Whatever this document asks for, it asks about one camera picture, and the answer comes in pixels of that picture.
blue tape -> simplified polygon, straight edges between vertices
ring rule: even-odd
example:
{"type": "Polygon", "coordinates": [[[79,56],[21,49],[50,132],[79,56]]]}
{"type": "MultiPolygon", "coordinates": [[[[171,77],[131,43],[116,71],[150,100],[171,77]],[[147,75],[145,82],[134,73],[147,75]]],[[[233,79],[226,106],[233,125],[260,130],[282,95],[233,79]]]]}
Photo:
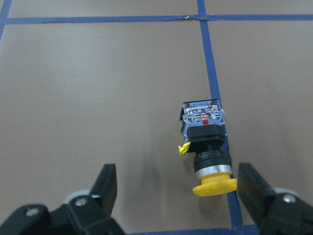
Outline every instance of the blue tape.
{"type": "Polygon", "coordinates": [[[255,225],[242,226],[240,233],[238,230],[229,229],[210,229],[210,230],[182,230],[182,231],[164,231],[136,233],[129,235],[258,235],[259,231],[255,225]]]}
{"type": "Polygon", "coordinates": [[[167,21],[181,21],[181,20],[200,20],[200,17],[198,15],[179,15],[179,16],[9,18],[7,20],[7,24],[167,22],[167,21]]]}
{"type": "Polygon", "coordinates": [[[46,17],[0,18],[0,24],[48,24],[48,23],[109,23],[109,22],[168,22],[168,21],[312,21],[313,15],[206,15],[200,5],[199,15],[175,16],[104,16],[104,17],[46,17]]]}
{"type": "Polygon", "coordinates": [[[1,8],[1,12],[0,12],[0,41],[1,41],[3,30],[4,30],[4,26],[5,26],[6,21],[8,19],[11,4],[12,4],[12,0],[4,0],[2,8],[1,8]]]}
{"type": "MultiPolygon", "coordinates": [[[[197,2],[198,2],[199,15],[201,14],[206,15],[204,0],[197,0],[197,2]]],[[[221,94],[220,94],[220,89],[219,89],[219,83],[217,80],[209,26],[208,26],[207,21],[203,21],[203,20],[200,21],[200,28],[201,28],[201,34],[202,34],[206,70],[207,70],[210,92],[211,92],[211,99],[218,99],[222,106],[221,94]]],[[[228,138],[227,137],[225,139],[224,145],[222,146],[222,150],[228,154],[228,157],[231,160],[229,152],[228,152],[228,138]]],[[[242,227],[243,221],[242,221],[242,214],[241,214],[240,205],[237,199],[236,192],[228,193],[227,200],[228,200],[228,208],[229,208],[229,213],[230,213],[231,226],[234,230],[237,230],[238,228],[242,227]]]]}
{"type": "Polygon", "coordinates": [[[313,15],[207,15],[207,21],[312,21],[313,15]]]}

transparent switch housing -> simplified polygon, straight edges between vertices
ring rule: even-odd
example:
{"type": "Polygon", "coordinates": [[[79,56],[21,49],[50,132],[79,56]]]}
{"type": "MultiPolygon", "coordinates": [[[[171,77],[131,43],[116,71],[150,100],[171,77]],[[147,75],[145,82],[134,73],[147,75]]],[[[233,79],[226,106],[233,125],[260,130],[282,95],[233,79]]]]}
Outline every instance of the transparent switch housing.
{"type": "Polygon", "coordinates": [[[182,120],[184,122],[182,132],[185,136],[185,142],[188,142],[187,129],[189,127],[225,124],[224,110],[218,99],[186,102],[183,103],[182,108],[182,120]]]}

metal screw head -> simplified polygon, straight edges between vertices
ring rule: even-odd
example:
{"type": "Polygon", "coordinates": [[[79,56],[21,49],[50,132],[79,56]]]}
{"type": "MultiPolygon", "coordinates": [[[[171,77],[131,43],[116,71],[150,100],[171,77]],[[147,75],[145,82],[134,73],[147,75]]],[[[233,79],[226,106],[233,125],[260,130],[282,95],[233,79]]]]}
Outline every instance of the metal screw head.
{"type": "Polygon", "coordinates": [[[290,194],[286,194],[283,196],[283,200],[284,202],[286,203],[295,203],[296,202],[296,199],[294,196],[290,195],[290,194]]]}
{"type": "Polygon", "coordinates": [[[29,208],[26,211],[25,215],[28,216],[28,217],[31,217],[31,216],[36,215],[38,212],[39,212],[39,210],[37,208],[29,208]]]}
{"type": "Polygon", "coordinates": [[[78,207],[84,206],[87,203],[86,198],[79,198],[76,200],[75,205],[78,207]]]}

